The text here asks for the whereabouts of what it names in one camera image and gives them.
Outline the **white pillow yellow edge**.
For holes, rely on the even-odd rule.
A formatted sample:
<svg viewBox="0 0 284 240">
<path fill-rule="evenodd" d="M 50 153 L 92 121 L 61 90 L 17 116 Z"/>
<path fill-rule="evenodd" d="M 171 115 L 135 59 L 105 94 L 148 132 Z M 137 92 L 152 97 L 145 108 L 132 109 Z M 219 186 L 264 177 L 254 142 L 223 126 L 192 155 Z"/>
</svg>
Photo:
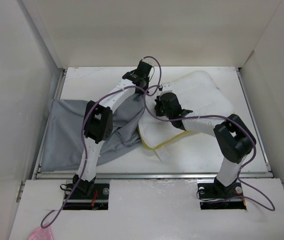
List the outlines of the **white pillow yellow edge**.
<svg viewBox="0 0 284 240">
<path fill-rule="evenodd" d="M 172 93 L 177 95 L 182 109 L 191 110 L 192 116 L 219 115 L 228 117 L 234 113 L 234 106 L 205 71 L 194 71 L 170 82 Z M 164 145 L 185 136 L 188 131 L 178 129 L 170 122 L 156 120 L 155 99 L 164 93 L 158 91 L 147 96 L 150 112 L 145 111 L 138 123 L 143 145 L 149 150 L 158 150 Z"/>
</svg>

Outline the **grey pillowcase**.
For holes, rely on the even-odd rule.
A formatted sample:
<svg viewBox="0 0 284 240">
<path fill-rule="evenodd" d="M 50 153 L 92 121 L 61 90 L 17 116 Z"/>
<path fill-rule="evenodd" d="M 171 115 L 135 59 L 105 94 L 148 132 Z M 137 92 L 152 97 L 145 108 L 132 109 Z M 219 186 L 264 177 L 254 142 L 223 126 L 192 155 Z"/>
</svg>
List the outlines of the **grey pillowcase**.
<svg viewBox="0 0 284 240">
<path fill-rule="evenodd" d="M 51 105 L 41 163 L 43 172 L 77 170 L 84 151 L 81 128 L 87 102 L 58 99 Z M 143 98 L 134 94 L 113 114 L 113 130 L 101 148 L 98 165 L 106 164 L 134 150 L 141 139 L 138 121 L 144 114 Z"/>
</svg>

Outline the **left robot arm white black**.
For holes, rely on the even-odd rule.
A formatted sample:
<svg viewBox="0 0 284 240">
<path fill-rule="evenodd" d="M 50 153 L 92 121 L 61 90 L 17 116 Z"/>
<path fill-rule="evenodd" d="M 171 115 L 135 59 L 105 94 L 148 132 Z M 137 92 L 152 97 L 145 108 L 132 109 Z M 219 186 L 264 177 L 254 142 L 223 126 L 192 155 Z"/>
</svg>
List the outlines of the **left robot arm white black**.
<svg viewBox="0 0 284 240">
<path fill-rule="evenodd" d="M 153 66 L 139 61 L 136 69 L 125 73 L 116 87 L 98 101 L 89 101 L 81 128 L 84 147 L 79 169 L 73 176 L 77 194 L 89 198 L 94 191 L 97 161 L 104 142 L 113 131 L 113 113 L 130 96 L 149 87 Z"/>
</svg>

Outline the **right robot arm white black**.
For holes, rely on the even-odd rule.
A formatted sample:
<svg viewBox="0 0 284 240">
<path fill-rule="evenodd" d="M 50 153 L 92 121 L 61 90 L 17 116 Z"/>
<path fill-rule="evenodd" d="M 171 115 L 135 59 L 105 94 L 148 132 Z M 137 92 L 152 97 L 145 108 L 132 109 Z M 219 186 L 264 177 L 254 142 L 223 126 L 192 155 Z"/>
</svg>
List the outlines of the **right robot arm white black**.
<svg viewBox="0 0 284 240">
<path fill-rule="evenodd" d="M 243 161 L 256 146 L 254 136 L 241 118 L 236 114 L 196 116 L 193 111 L 183 109 L 172 92 L 156 97 L 155 102 L 156 116 L 166 117 L 175 128 L 216 138 L 223 161 L 214 182 L 198 187 L 198 196 L 204 201 L 229 198 L 237 187 Z"/>
</svg>

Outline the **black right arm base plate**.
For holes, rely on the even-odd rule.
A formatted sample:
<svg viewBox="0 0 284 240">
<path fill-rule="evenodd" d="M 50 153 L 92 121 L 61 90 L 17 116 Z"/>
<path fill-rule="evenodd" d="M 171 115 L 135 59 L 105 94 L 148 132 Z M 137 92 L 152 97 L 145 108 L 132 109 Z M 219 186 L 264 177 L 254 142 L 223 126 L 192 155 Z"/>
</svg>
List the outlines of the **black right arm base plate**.
<svg viewBox="0 0 284 240">
<path fill-rule="evenodd" d="M 235 182 L 226 192 L 218 190 L 213 182 L 199 182 L 197 187 L 196 196 L 200 200 L 201 210 L 246 210 L 239 182 Z"/>
</svg>

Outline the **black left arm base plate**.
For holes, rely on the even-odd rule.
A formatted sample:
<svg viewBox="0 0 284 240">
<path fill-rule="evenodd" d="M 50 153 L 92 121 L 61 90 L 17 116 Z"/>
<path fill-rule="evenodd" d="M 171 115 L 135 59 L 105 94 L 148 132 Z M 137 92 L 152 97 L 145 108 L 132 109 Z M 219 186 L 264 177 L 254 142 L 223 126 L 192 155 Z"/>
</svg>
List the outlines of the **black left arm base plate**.
<svg viewBox="0 0 284 240">
<path fill-rule="evenodd" d="M 109 193 L 109 182 L 95 183 L 89 195 L 79 189 L 75 189 L 74 192 L 71 194 L 69 200 L 64 204 L 63 210 L 108 210 Z"/>
</svg>

